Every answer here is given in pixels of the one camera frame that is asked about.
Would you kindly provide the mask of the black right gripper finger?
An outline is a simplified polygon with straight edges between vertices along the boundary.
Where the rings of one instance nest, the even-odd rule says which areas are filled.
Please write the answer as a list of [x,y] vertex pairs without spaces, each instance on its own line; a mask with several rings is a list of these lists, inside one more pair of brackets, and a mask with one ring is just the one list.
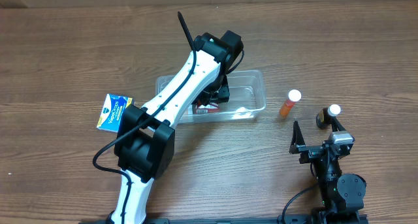
[[300,130],[300,126],[298,124],[298,121],[294,121],[293,123],[293,136],[291,140],[292,146],[305,146],[305,141],[302,136],[302,132]]
[[342,124],[337,120],[336,117],[331,117],[331,125],[332,125],[332,131],[338,132],[338,131],[345,131],[345,128],[342,126]]

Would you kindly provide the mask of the dark brown bottle white cap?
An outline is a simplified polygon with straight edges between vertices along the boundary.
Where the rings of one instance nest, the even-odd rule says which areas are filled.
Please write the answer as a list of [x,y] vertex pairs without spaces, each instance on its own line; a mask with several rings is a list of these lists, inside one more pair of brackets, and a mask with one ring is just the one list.
[[332,118],[336,117],[341,112],[338,104],[332,104],[329,107],[323,108],[316,115],[316,124],[320,129],[326,129],[332,122]]

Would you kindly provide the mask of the red medicine box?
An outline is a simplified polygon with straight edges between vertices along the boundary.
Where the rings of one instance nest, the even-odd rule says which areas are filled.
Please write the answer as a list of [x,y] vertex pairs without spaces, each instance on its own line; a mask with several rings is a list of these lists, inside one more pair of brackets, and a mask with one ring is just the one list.
[[201,102],[197,102],[193,106],[194,114],[211,114],[217,112],[220,112],[220,108],[217,103],[208,103],[207,105],[203,105]]

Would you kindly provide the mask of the orange tablet tube white cap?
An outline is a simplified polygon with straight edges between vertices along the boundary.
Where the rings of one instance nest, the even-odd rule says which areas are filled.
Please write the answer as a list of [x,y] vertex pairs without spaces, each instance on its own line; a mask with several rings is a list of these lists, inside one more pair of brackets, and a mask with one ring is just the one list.
[[287,94],[287,99],[283,103],[283,105],[280,108],[279,114],[281,117],[287,117],[287,115],[290,113],[291,109],[295,106],[295,104],[300,101],[302,98],[302,94],[297,89],[292,89]]

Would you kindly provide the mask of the blue yellow VapoDrops box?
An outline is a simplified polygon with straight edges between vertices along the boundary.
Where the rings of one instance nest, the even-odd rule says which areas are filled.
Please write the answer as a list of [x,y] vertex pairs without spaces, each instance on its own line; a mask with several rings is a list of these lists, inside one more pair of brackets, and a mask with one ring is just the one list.
[[104,100],[97,128],[102,131],[117,133],[123,112],[134,102],[135,100],[131,97],[108,93]]

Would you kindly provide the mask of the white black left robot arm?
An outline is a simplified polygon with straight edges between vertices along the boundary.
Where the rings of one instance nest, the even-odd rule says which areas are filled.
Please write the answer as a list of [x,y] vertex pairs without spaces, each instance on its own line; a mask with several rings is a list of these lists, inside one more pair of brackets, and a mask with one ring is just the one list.
[[185,65],[169,84],[141,107],[129,105],[121,116],[114,153],[122,185],[117,208],[107,223],[143,223],[153,181],[174,155],[175,128],[190,105],[226,103],[227,75],[241,61],[240,35],[226,31],[221,38],[204,33],[193,40]]

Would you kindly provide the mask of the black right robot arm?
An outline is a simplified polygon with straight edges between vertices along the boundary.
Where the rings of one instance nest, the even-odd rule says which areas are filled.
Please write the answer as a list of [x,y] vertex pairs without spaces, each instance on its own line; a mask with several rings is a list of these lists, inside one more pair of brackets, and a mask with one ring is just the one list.
[[367,223],[367,217],[359,210],[364,208],[366,181],[357,174],[344,174],[339,160],[351,153],[354,137],[340,122],[330,119],[332,132],[318,146],[307,146],[295,121],[289,153],[299,154],[299,163],[309,164],[317,183],[296,194],[294,198],[314,188],[319,188],[323,205],[314,208],[306,218],[307,223]]

